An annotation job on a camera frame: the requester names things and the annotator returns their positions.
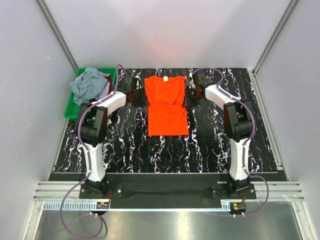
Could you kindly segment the orange t shirt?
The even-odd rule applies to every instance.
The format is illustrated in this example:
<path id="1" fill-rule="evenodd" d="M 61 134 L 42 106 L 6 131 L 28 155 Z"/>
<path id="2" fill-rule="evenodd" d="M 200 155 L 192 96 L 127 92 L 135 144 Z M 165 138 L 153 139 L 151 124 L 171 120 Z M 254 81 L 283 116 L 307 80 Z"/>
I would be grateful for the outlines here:
<path id="1" fill-rule="evenodd" d="M 147 107 L 148 135 L 187 136 L 189 134 L 185 100 L 185 76 L 144 79 L 149 106 Z"/>

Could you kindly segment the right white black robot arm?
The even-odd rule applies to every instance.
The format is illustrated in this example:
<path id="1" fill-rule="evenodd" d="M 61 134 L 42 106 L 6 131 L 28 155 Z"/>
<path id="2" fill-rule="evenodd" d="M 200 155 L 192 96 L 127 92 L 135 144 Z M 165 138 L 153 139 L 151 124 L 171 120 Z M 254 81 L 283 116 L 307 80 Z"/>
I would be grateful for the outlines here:
<path id="1" fill-rule="evenodd" d="M 239 198 L 250 187 L 249 146 L 256 130 L 251 102 L 213 84 L 208 87 L 186 87 L 182 106 L 196 107 L 200 99 L 207 99 L 223 110 L 223 129 L 231 149 L 226 189 L 230 197 Z"/>

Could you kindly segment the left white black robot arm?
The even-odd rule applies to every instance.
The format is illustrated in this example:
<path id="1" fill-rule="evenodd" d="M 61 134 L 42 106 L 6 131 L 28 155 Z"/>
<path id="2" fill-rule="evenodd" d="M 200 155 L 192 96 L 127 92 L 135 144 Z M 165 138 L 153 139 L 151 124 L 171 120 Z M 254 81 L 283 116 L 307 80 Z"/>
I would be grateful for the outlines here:
<path id="1" fill-rule="evenodd" d="M 108 193 L 102 151 L 107 136 L 108 117 L 128 103 L 136 108 L 148 106 L 145 90 L 136 87 L 129 91 L 114 91 L 100 100 L 84 102 L 80 106 L 75 131 L 84 150 L 86 163 L 86 175 L 80 181 L 81 190 L 97 198 L 103 198 Z"/>

